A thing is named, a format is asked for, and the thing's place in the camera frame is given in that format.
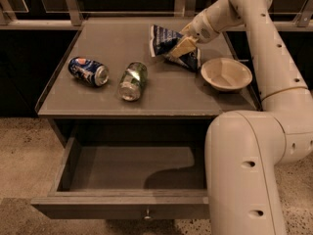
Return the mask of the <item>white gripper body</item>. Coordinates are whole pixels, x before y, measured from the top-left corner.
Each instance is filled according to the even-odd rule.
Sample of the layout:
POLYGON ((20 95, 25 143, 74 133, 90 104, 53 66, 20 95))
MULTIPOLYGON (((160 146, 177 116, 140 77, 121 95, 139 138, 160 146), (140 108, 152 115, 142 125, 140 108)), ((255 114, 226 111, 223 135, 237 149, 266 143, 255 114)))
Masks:
POLYGON ((215 39, 219 33, 212 27, 208 20, 206 10, 197 14, 189 24, 189 34, 199 43, 208 43, 215 39))

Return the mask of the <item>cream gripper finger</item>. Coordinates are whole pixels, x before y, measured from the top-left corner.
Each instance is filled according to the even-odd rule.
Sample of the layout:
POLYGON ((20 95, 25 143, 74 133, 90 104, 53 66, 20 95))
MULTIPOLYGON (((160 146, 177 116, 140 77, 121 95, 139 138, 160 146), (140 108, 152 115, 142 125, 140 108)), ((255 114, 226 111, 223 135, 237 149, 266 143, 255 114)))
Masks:
POLYGON ((169 51, 169 54, 174 58, 179 58, 197 48, 198 40, 193 36, 184 36, 178 43, 169 51))
POLYGON ((184 36, 191 36, 192 35, 191 29, 192 29, 191 25, 187 24, 184 28, 180 30, 180 33, 184 36))

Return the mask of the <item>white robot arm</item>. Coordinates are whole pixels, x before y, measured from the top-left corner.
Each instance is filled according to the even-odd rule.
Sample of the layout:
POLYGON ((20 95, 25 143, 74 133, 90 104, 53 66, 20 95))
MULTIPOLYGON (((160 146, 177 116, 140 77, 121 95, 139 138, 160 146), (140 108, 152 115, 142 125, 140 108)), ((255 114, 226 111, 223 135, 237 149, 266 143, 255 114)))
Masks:
POLYGON ((274 26, 270 0, 218 0, 183 30, 180 57, 235 25, 246 29, 262 109, 217 117, 204 156, 212 235, 287 235, 274 166, 312 151, 313 98, 274 26))

